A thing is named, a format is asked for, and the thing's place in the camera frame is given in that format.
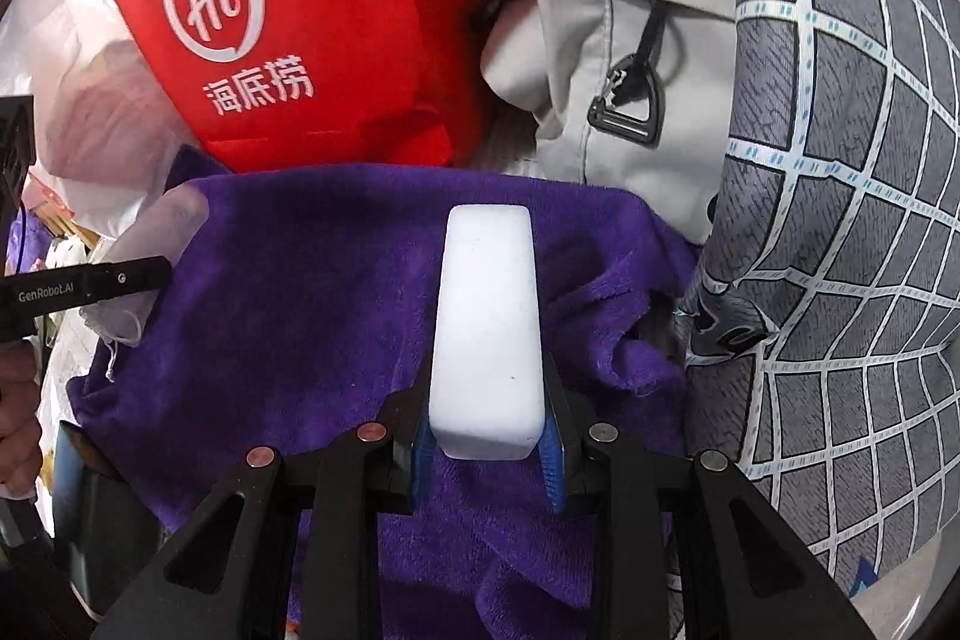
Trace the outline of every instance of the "grid pattern fabric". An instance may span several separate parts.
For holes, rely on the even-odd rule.
[[[730,144],[685,305],[709,313],[688,445],[734,458],[848,591],[861,557],[889,572],[960,500],[943,356],[960,325],[960,1],[737,0],[736,18]]]

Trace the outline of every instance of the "black plastic buckle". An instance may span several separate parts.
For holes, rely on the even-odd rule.
[[[618,136],[627,142],[643,145],[645,148],[655,148],[656,143],[659,142],[661,129],[664,127],[664,97],[662,96],[664,89],[650,64],[642,68],[641,72],[645,85],[645,98],[650,108],[646,118],[627,115],[617,109],[614,104],[614,91],[622,84],[634,59],[635,54],[631,53],[610,69],[603,91],[590,104],[587,121],[594,128]]]

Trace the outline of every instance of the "finger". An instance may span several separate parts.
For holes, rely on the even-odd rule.
[[[37,376],[37,354],[26,340],[0,350],[0,383],[27,383]]]
[[[40,388],[34,383],[0,384],[0,437],[8,437],[34,417]]]
[[[16,468],[13,475],[6,480],[5,485],[14,496],[29,493],[37,484],[37,475],[43,465],[43,455],[40,447],[35,447],[25,461]]]
[[[20,429],[0,440],[0,482],[7,482],[40,445],[40,423],[32,418]]]

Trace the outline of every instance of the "white sponge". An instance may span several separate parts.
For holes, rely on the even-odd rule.
[[[430,384],[443,453],[515,461],[544,430],[544,365],[530,214],[454,207],[446,223]]]

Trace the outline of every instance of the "metal screw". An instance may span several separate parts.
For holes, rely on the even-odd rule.
[[[700,463],[710,472],[723,472],[730,464],[730,460],[720,451],[704,451],[701,453]]]
[[[616,426],[610,423],[595,423],[590,427],[590,439],[595,442],[613,442],[620,436],[616,431]]]
[[[260,445],[247,453],[247,463],[251,467],[266,467],[274,463],[274,449],[266,445]]]
[[[371,421],[357,428],[357,437],[360,437],[363,442],[380,442],[387,437],[387,427],[382,423]]]

